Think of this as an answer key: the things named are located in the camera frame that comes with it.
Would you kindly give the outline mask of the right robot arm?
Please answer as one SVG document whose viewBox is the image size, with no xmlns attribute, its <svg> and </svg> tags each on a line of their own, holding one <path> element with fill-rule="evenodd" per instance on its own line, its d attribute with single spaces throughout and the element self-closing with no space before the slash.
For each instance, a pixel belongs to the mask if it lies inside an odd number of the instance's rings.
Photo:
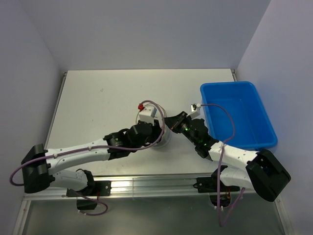
<svg viewBox="0 0 313 235">
<path fill-rule="evenodd" d="M 202 118 L 191 118 L 181 112 L 165 118 L 165 124 L 174 133 L 183 134 L 200 157 L 222 161 L 221 170 L 211 180 L 215 190 L 227 186 L 249 188 L 273 202 L 291 181 L 290 174 L 269 150 L 244 150 L 224 144 L 209 135 Z"/>
</svg>

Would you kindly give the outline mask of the white mesh laundry bag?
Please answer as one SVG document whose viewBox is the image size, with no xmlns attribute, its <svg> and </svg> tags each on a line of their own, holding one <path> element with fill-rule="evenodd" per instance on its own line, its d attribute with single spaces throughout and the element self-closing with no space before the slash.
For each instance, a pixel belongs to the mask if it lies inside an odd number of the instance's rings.
<svg viewBox="0 0 313 235">
<path fill-rule="evenodd" d="M 162 129 L 162 127 L 164 128 L 162 137 L 160 138 L 158 143 L 156 143 L 155 145 L 152 146 L 152 148 L 154 148 L 154 149 L 163 148 L 165 145 L 168 144 L 168 142 L 170 141 L 170 137 L 171 137 L 171 133 L 170 133 L 168 127 L 166 126 L 164 120 L 162 119 L 162 117 L 164 117 L 164 118 L 167 117 L 167 113 L 166 113 L 165 109 L 162 106 L 160 106 L 159 104 L 154 105 L 154 104 L 148 102 L 148 103 L 145 103 L 144 105 L 148 105 L 148 104 L 151 104 L 151 105 L 156 107 L 155 120 L 159 121 L 161 129 Z"/>
</svg>

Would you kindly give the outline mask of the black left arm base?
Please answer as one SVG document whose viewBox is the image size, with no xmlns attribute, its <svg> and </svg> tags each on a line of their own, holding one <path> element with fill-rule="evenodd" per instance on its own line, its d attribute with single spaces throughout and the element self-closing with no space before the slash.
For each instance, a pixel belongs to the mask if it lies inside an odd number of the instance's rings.
<svg viewBox="0 0 313 235">
<path fill-rule="evenodd" d="M 108 205 L 100 200 L 103 196 L 110 196 L 111 181 L 94 181 L 91 186 L 87 186 L 80 191 L 67 189 L 66 197 L 81 197 L 76 200 L 76 208 L 78 212 L 88 216 L 97 216 L 105 214 L 108 211 Z M 98 206 L 103 206 L 102 212 L 95 212 Z"/>
</svg>

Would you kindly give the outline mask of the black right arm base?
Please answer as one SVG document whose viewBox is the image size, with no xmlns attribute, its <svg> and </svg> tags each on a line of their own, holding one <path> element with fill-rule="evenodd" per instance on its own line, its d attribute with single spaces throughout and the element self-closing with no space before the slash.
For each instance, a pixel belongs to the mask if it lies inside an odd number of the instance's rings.
<svg viewBox="0 0 313 235">
<path fill-rule="evenodd" d="M 193 184 L 198 193 L 217 193 L 217 179 L 214 177 L 199 177 Z M 231 192 L 238 192 L 238 186 L 225 186 L 220 182 L 220 205 L 227 207 L 231 203 Z"/>
</svg>

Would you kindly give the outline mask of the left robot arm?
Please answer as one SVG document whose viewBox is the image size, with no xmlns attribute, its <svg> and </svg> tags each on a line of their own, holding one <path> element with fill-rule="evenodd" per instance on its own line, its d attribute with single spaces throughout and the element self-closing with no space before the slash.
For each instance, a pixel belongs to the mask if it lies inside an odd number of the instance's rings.
<svg viewBox="0 0 313 235">
<path fill-rule="evenodd" d="M 91 172 L 82 174 L 67 169 L 89 162 L 110 161 L 129 156 L 158 144 L 165 125 L 139 121 L 131 128 L 110 133 L 96 141 L 65 149 L 45 149 L 33 146 L 21 162 L 25 193 L 43 191 L 50 186 L 68 188 L 91 195 L 95 182 Z"/>
</svg>

